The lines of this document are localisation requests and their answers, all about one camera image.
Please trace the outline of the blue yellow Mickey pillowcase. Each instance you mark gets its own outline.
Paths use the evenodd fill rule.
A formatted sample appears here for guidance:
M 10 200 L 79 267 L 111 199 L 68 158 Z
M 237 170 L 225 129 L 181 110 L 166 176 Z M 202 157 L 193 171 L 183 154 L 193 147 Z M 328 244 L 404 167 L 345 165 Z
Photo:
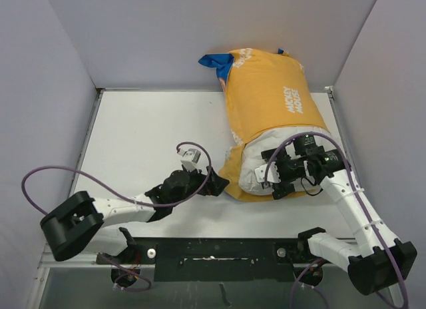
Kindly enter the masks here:
M 330 134 L 303 66 L 283 51 L 252 48 L 206 54 L 198 62 L 216 71 L 236 143 L 218 172 L 230 182 L 226 193 L 242 202 L 272 200 L 272 189 L 264 188 L 254 172 L 265 163 L 262 151 L 273 151 L 298 133 Z

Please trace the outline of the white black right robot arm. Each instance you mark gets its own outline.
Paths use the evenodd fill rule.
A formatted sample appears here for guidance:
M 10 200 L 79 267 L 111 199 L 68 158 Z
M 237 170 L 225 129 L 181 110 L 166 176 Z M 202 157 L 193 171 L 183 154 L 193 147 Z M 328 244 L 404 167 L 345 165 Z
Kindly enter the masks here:
M 412 242 L 402 242 L 368 201 L 341 149 L 317 145 L 317 133 L 298 133 L 278 148 L 262 151 L 265 164 L 255 170 L 261 184 L 278 200 L 308 181 L 326 192 L 346 221 L 356 243 L 350 245 L 322 228 L 305 231 L 296 245 L 306 262 L 323 258 L 348 273 L 362 295 L 404 282 L 417 257 Z

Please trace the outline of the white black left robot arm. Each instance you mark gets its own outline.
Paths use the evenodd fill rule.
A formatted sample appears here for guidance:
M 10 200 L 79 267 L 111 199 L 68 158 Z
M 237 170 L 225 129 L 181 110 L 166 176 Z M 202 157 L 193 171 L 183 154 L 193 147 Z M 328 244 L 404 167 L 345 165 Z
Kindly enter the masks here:
M 130 262 L 135 245 L 129 234 L 113 227 L 128 222 L 154 222 L 172 213 L 177 202 L 202 196 L 219 196 L 229 185 L 213 168 L 206 174 L 185 168 L 173 171 L 163 183 L 145 192 L 150 202 L 144 206 L 121 199 L 93 198 L 85 190 L 61 203 L 41 220 L 41 229 L 56 261 L 69 260 L 84 249 Z

